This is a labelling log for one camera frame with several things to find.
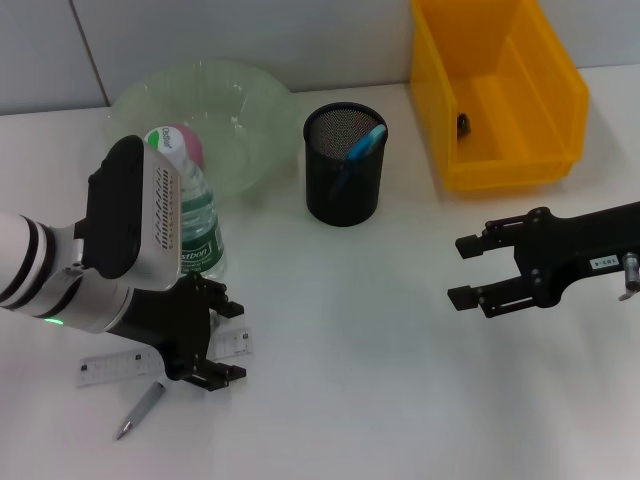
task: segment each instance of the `yellow storage box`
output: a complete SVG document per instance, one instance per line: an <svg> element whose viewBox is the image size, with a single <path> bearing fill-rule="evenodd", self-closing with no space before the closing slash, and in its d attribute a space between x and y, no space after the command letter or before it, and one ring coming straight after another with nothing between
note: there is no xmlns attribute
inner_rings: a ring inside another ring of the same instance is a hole
<svg viewBox="0 0 640 480"><path fill-rule="evenodd" d="M445 185L553 182L582 155L589 92L534 0L412 0L411 92ZM470 133L457 138L456 118Z"/></svg>

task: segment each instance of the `blue pen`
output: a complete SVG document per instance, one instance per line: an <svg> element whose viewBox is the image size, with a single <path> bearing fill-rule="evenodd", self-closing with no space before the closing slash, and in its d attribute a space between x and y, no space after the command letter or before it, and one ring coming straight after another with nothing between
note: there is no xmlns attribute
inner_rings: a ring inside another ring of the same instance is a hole
<svg viewBox="0 0 640 480"><path fill-rule="evenodd" d="M371 152L371 150L375 148L386 131L387 127L385 127L384 125L378 125L374 127L373 130L367 133L364 137L358 140L353 147L351 147L351 150L349 150L347 156L345 157L345 163L356 165L361 158L366 156L369 152ZM331 187L329 198L335 197L337 193L344 187L344 184L347 183L348 179L349 170L345 168L340 173L340 176L336 180L336 183L334 183L333 187Z"/></svg>

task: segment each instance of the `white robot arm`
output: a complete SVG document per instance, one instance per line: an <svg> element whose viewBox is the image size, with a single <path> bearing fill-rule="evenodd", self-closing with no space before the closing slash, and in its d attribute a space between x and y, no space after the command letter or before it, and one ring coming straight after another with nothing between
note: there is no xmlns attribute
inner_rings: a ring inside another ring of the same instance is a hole
<svg viewBox="0 0 640 480"><path fill-rule="evenodd" d="M0 307L152 345L169 378L208 390L246 375L206 360L210 310L244 310L222 284L179 278L180 179L140 138L89 178L85 219L52 228L0 213L0 230Z"/></svg>

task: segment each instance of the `pen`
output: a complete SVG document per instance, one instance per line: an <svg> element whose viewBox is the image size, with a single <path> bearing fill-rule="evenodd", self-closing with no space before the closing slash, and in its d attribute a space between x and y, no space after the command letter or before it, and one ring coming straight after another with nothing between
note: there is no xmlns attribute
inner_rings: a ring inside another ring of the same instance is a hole
<svg viewBox="0 0 640 480"><path fill-rule="evenodd" d="M386 131L387 127L384 125L378 125L358 140L345 157L345 167L348 165L356 165L363 156L369 154L369 152L371 152L375 148L376 144L382 139ZM334 198L342 187L344 187L344 184L347 183L348 179L349 170L348 168L345 168L340 172L340 176L333 184L333 187L331 187L331 190L329 191L329 198Z"/></svg>
<svg viewBox="0 0 640 480"><path fill-rule="evenodd" d="M151 411L151 409L158 403L160 397L167 390L165 386L169 382L169 379L162 375L158 380L153 382L153 385L147 390L147 392L142 396L140 401L133 407L133 410L125 417L120 425L120 428L116 432L116 440L120 440L127 433L131 431L132 428L137 427L138 424L142 421L142 419Z"/></svg>

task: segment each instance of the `white ruler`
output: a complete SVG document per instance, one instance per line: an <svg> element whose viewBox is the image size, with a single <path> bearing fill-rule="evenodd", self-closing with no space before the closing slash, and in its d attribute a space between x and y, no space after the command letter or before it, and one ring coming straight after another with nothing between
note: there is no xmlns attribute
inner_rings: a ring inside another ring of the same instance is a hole
<svg viewBox="0 0 640 480"><path fill-rule="evenodd" d="M239 328L214 333L214 361L253 352L251 329ZM88 387L100 383L113 383L130 378L164 372L164 362L153 347L140 347L128 352L85 358L78 366L77 387Z"/></svg>

